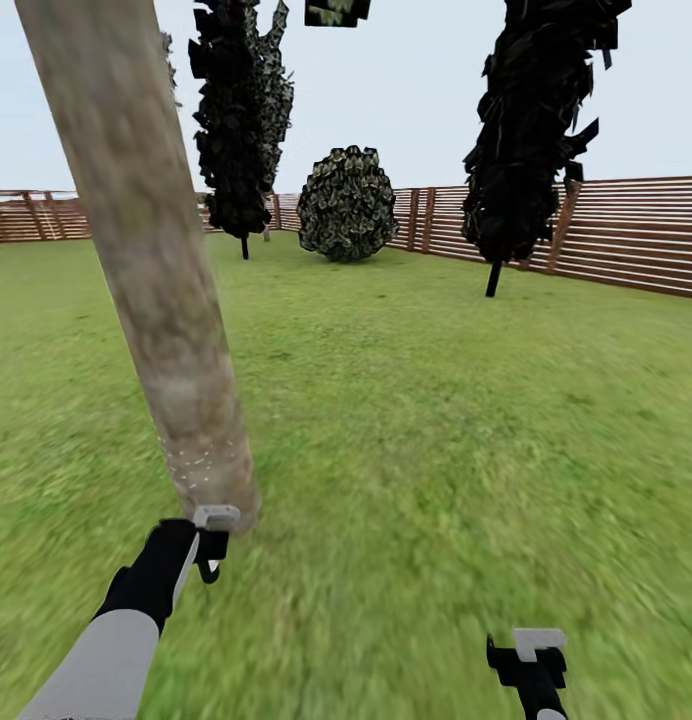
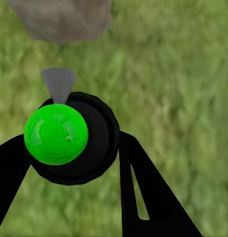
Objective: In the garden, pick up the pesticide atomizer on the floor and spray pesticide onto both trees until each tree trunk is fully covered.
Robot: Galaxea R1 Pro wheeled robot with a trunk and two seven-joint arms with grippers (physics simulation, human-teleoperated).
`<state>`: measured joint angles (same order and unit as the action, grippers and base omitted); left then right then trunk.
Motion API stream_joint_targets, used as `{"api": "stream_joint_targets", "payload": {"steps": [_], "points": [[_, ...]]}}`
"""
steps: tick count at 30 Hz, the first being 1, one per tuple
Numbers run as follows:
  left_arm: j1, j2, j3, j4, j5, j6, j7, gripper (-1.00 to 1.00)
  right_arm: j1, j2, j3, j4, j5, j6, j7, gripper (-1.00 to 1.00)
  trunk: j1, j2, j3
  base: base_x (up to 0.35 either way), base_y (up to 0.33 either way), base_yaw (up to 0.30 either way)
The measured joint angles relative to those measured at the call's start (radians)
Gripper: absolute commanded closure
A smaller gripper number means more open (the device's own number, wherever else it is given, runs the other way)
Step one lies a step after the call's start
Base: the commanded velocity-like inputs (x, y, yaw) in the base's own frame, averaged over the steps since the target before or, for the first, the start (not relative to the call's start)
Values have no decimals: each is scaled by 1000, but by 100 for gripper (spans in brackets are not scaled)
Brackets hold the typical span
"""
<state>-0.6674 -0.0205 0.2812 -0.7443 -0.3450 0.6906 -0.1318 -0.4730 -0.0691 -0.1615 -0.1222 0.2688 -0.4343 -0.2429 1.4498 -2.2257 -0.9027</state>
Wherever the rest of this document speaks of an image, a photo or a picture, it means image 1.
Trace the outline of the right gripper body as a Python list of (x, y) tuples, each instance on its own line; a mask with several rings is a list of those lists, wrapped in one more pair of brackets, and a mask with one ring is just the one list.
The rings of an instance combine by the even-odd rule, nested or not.
[(501, 685), (516, 687), (519, 695), (524, 684), (548, 684), (554, 692), (565, 689), (561, 664), (555, 651), (535, 649), (535, 655), (536, 662), (522, 663), (515, 649), (494, 650)]

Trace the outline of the pesticide atomizer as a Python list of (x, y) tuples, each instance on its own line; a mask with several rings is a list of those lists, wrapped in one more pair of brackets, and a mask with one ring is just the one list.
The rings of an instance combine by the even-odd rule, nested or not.
[(214, 583), (221, 575), (218, 560), (205, 560), (198, 565), (201, 573), (201, 581), (203, 581), (205, 585)]

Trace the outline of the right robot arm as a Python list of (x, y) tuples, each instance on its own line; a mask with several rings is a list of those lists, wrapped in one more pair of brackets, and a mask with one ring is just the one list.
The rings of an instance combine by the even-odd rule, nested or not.
[(516, 649), (500, 649), (489, 635), (487, 660), (505, 687), (516, 687), (526, 720), (569, 720), (557, 691), (565, 689), (566, 634), (557, 628), (516, 628)]

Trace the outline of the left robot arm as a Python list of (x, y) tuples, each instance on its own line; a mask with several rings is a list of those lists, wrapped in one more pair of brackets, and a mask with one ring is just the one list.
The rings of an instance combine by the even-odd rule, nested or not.
[(230, 533), (209, 531), (208, 524), (233, 521), (239, 521), (234, 505), (201, 505), (192, 521), (161, 519), (135, 563), (115, 575), (76, 645), (14, 720), (136, 720), (160, 634), (189, 570), (225, 559)]

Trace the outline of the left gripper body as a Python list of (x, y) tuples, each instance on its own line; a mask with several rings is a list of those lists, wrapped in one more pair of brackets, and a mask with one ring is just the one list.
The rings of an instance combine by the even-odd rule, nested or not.
[(227, 552), (227, 541), (230, 539), (229, 531), (198, 530), (201, 536), (201, 548), (194, 564), (205, 560), (223, 560)]

